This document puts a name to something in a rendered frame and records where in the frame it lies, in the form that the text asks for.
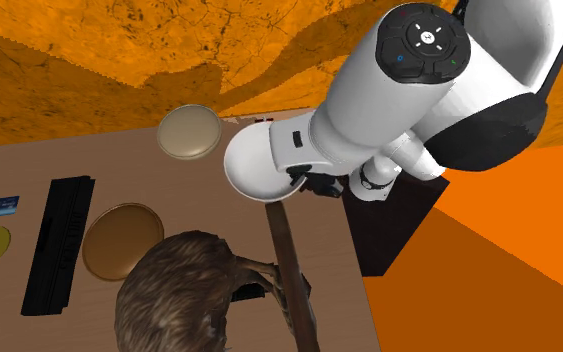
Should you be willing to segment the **dark robot stand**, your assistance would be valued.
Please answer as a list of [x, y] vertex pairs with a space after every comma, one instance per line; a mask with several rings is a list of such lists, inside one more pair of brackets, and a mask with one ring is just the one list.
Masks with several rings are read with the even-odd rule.
[[448, 185], [442, 176], [421, 181], [403, 172], [384, 201], [362, 201], [344, 189], [341, 199], [362, 276], [386, 273]]

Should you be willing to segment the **brown wooden stick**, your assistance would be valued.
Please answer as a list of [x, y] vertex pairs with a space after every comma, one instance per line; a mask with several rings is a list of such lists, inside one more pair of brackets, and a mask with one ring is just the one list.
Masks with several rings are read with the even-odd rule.
[[298, 352], [321, 352], [307, 288], [281, 201], [265, 205]]

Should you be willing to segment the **brown wooden desk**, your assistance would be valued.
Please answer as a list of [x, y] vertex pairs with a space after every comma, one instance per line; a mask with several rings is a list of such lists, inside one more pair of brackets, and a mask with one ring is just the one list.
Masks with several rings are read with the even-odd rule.
[[[87, 175], [95, 187], [89, 218], [126, 202], [144, 204], [167, 235], [217, 234], [238, 255], [271, 262], [275, 252], [261, 203], [227, 182], [222, 149], [195, 161], [169, 157], [152, 128], [0, 146], [0, 197], [18, 198], [0, 217], [11, 244], [0, 258], [0, 352], [118, 352], [116, 282], [75, 268], [59, 315], [25, 317], [21, 307], [52, 180]], [[285, 203], [300, 267], [312, 287], [321, 352], [380, 352], [345, 217], [334, 198], [298, 193]]]

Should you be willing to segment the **beige round plate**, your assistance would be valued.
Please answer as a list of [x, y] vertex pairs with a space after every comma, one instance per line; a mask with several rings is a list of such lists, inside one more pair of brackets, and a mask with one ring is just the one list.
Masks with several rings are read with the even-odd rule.
[[173, 109], [163, 117], [157, 129], [159, 147], [178, 160], [205, 157], [217, 147], [221, 136], [221, 119], [212, 109], [199, 104]]

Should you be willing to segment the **brown furry bird figure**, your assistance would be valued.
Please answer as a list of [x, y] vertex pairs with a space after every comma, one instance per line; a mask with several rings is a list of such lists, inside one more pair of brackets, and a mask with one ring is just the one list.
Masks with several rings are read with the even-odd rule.
[[200, 230], [163, 239], [118, 291], [119, 352], [225, 352], [232, 295], [247, 284], [273, 295], [293, 331], [278, 265], [238, 256], [225, 239]]

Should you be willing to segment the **brown round plate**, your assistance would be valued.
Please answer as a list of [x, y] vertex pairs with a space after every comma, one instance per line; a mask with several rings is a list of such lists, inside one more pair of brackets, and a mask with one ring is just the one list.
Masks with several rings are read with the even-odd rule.
[[150, 207], [123, 203], [106, 210], [91, 224], [84, 236], [82, 259], [98, 279], [120, 281], [163, 239], [162, 221]]

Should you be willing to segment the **black keyboard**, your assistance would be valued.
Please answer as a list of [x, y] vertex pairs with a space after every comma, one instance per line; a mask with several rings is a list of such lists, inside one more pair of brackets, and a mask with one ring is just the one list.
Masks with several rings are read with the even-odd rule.
[[68, 306], [94, 184], [87, 175], [51, 181], [22, 303], [23, 316], [60, 314]]

